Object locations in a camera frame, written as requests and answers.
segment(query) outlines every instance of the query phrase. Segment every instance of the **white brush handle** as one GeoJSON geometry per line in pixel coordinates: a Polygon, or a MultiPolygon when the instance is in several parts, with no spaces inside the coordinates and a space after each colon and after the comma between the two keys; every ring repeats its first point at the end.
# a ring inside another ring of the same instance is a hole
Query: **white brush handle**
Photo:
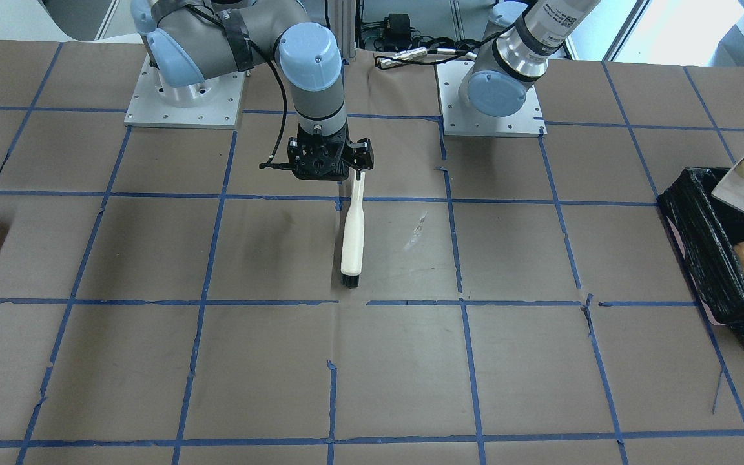
{"type": "Polygon", "coordinates": [[[364,261],[364,180],[366,173],[362,171],[360,181],[352,178],[352,203],[346,214],[340,255],[340,272],[346,276],[359,276],[364,261]]]}

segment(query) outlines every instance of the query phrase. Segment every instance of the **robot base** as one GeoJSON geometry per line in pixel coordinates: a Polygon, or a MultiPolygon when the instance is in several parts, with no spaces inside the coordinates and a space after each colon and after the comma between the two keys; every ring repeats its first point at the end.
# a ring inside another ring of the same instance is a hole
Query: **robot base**
{"type": "Polygon", "coordinates": [[[125,115],[126,126],[235,129],[244,73],[213,77],[198,85],[173,88],[160,81],[148,58],[139,73],[125,115]]]}
{"type": "Polygon", "coordinates": [[[535,87],[530,88],[526,102],[516,114],[491,117],[462,102],[458,88],[472,68],[471,61],[450,61],[436,66],[440,107],[447,136],[489,136],[490,138],[537,138],[547,129],[535,87]]]}

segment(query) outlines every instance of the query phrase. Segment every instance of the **white mounting plate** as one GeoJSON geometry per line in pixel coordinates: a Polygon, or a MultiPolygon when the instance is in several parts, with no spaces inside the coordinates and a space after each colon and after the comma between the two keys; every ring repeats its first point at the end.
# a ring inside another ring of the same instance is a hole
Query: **white mounting plate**
{"type": "Polygon", "coordinates": [[[491,117],[482,114],[469,103],[461,102],[458,87],[472,65],[472,61],[456,59],[436,66],[440,108],[444,115],[444,133],[447,136],[537,138],[541,133],[547,133],[535,86],[528,91],[522,109],[508,117],[491,117]]]}
{"type": "Polygon", "coordinates": [[[150,67],[148,57],[145,57],[139,74],[125,114],[126,126],[236,128],[245,73],[230,73],[207,80],[207,92],[185,108],[170,104],[160,95],[159,70],[150,67]]]}

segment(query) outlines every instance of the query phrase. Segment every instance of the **table surface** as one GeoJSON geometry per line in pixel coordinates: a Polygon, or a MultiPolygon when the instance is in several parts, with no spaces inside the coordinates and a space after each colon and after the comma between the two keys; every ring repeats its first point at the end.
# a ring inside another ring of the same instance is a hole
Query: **table surface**
{"type": "Polygon", "coordinates": [[[0,463],[744,464],[656,207],[744,154],[744,68],[554,61],[545,138],[445,138],[432,68],[360,51],[350,291],[346,190],[257,169],[271,73],[236,132],[130,129],[144,55],[0,42],[0,463]]]}

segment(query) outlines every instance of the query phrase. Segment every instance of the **light blue cap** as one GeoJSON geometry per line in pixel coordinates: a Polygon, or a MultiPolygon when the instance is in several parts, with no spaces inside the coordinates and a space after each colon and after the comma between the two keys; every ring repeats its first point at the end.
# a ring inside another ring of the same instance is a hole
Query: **light blue cap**
{"type": "Polygon", "coordinates": [[[168,32],[156,29],[145,39],[154,54],[160,74],[171,87],[183,87],[206,80],[200,68],[168,32]]]}
{"type": "Polygon", "coordinates": [[[498,71],[473,73],[467,82],[467,97],[482,114],[505,117],[519,111],[526,100],[526,87],[498,71]]]}
{"type": "Polygon", "coordinates": [[[499,2],[490,10],[487,16],[490,22],[502,28],[511,26],[522,15],[526,3],[521,2],[499,2]]]}
{"type": "Polygon", "coordinates": [[[325,90],[340,79],[343,59],[337,39],[318,23],[299,23],[284,32],[278,62],[289,81],[310,92],[325,90]]]}
{"type": "Polygon", "coordinates": [[[130,2],[130,17],[134,18],[136,32],[147,35],[157,29],[157,21],[151,15],[151,7],[148,0],[132,0],[130,2]]]}

